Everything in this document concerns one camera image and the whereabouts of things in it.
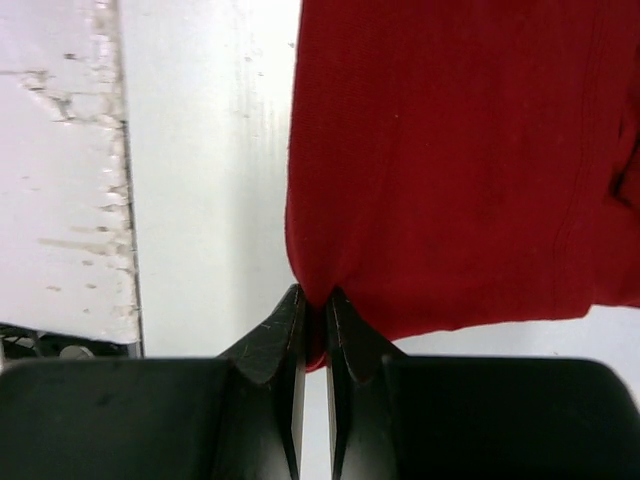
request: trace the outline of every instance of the white surface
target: white surface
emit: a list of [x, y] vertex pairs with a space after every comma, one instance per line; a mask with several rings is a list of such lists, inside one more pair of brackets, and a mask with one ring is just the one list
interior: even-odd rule
[[147, 355], [212, 355], [293, 279], [285, 165], [298, 0], [121, 3]]
[[131, 343], [114, 5], [0, 2], [0, 323]]

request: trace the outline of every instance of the red cloth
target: red cloth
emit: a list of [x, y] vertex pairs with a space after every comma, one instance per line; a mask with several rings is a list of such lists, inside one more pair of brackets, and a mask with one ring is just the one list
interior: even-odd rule
[[340, 286], [390, 339], [640, 305], [639, 34], [637, 0], [305, 0], [310, 302]]

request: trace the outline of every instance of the dark red garment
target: dark red garment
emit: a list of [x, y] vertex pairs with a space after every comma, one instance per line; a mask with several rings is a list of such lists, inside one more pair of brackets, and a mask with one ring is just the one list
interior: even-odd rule
[[309, 300], [340, 286], [390, 339], [640, 305], [639, 40], [637, 0], [305, 0]]

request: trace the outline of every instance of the chipped paint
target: chipped paint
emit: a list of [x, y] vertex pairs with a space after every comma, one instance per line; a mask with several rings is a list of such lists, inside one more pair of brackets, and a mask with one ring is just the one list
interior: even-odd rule
[[0, 269], [0, 323], [135, 342], [118, 1], [2, 3], [0, 40], [0, 102], [15, 117], [0, 122], [15, 138], [0, 145], [14, 158], [0, 191], [15, 207], [0, 211], [12, 232], [0, 248], [24, 270], [12, 282]]

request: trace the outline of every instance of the red fabric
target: red fabric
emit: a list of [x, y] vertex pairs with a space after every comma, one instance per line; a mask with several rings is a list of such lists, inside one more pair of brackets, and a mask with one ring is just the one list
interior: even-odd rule
[[639, 305], [639, 34], [636, 0], [305, 0], [286, 234], [310, 302], [340, 286], [390, 339]]

